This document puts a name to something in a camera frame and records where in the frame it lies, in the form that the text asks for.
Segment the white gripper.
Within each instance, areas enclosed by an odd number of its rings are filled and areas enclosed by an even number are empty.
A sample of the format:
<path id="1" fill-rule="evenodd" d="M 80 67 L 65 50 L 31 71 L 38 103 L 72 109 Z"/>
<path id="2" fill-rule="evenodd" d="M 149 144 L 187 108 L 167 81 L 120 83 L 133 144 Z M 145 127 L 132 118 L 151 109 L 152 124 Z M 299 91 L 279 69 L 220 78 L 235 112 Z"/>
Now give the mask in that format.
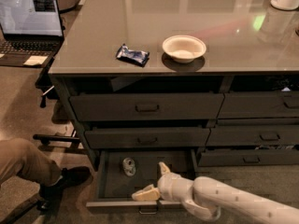
<path id="1" fill-rule="evenodd" d="M 174 173 L 162 161 L 159 162 L 162 177 L 158 180 L 158 188 L 150 184 L 132 194 L 137 202 L 157 201 L 162 197 L 169 202 L 186 203 L 192 200 L 193 181 Z"/>

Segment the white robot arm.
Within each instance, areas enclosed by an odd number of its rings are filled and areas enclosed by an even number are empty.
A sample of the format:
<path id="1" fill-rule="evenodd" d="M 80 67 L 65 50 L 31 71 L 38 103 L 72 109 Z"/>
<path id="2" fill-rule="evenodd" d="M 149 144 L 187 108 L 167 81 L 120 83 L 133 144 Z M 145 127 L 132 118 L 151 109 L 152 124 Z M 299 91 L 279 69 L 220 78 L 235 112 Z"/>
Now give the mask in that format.
<path id="1" fill-rule="evenodd" d="M 180 203 L 190 214 L 204 221 L 216 221 L 224 208 L 247 217 L 252 224 L 298 224 L 299 210 L 255 194 L 236 189 L 216 179 L 199 176 L 194 180 L 172 173 L 159 163 L 161 177 L 157 186 L 148 185 L 135 192 L 138 202 L 157 201 Z"/>

